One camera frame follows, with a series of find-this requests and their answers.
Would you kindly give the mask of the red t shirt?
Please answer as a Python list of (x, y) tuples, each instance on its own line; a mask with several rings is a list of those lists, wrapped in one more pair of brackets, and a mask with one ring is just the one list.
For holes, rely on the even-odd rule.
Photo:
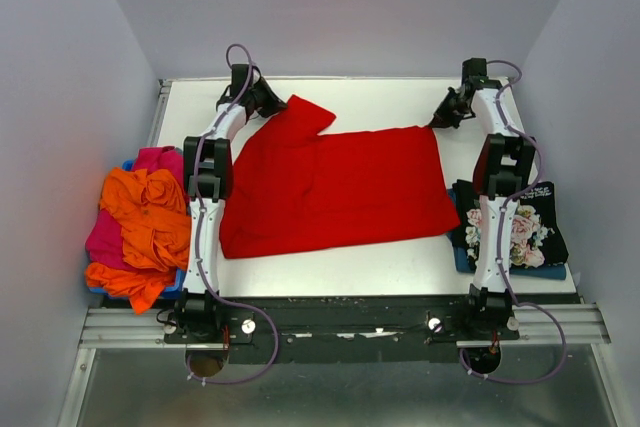
[(244, 144), (220, 228), (227, 259), (443, 235), (459, 226), (426, 126), (327, 133), (298, 96)]

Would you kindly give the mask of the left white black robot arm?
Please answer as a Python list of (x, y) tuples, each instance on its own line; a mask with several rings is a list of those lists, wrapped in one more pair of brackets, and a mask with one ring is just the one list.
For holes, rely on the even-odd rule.
[(232, 141), (256, 114), (269, 118), (286, 109), (251, 63), (233, 64), (231, 80), (216, 103), (213, 120), (183, 142), (184, 186), (189, 198), (191, 237), (182, 292), (175, 306), (180, 329), (201, 342), (214, 340), (222, 327), (217, 313), (219, 234), (233, 185)]

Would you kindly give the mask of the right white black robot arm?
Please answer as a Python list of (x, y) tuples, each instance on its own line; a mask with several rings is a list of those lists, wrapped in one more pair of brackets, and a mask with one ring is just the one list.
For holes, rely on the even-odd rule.
[(492, 79), (490, 64), (484, 58), (465, 60), (460, 86), (448, 89), (429, 122), (434, 129), (457, 129), (463, 121), (477, 119), (485, 134), (472, 176), (481, 213), (479, 259), (459, 317), (462, 331), (474, 339), (506, 326), (512, 316), (512, 223), (517, 199), (530, 185), (536, 154), (535, 142), (503, 105), (513, 83)]

